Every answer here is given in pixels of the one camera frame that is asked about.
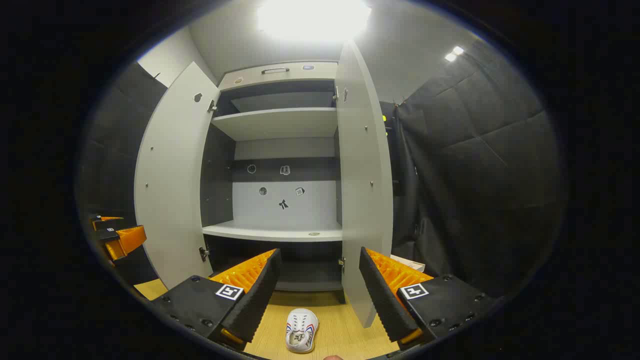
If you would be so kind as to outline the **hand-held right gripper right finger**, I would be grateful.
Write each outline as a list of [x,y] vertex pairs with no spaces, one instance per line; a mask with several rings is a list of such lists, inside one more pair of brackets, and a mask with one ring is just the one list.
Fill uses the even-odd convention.
[[420,272],[361,247],[359,272],[388,339],[400,350],[423,346],[491,317],[503,304],[451,272]]

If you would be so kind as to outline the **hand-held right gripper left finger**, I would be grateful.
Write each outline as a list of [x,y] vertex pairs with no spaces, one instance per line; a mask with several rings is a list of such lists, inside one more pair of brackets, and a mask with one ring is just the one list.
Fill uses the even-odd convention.
[[274,248],[211,278],[192,275],[151,305],[188,331],[242,351],[254,339],[281,268],[281,249]]

